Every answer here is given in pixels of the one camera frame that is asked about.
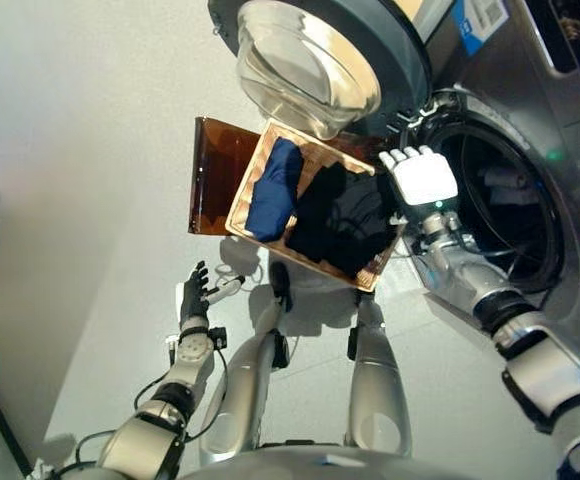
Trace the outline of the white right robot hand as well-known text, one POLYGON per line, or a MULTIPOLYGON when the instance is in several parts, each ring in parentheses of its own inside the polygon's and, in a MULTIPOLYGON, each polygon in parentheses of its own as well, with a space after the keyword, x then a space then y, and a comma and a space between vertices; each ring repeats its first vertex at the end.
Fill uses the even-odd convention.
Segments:
POLYGON ((426 145, 381 151, 379 160, 392 175, 408 206, 436 204, 458 195, 458 185, 446 157, 426 145))

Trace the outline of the black and white left hand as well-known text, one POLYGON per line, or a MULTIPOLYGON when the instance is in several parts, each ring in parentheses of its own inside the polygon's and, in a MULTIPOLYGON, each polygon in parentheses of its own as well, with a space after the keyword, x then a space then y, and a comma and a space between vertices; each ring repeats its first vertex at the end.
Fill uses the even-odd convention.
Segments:
POLYGON ((223 281, 215 287, 208 288, 209 270, 204 261, 198 262, 188 278, 177 285, 176 292, 180 294, 178 303, 179 328, 190 319, 207 318, 209 307, 239 291, 245 282, 242 275, 223 281))

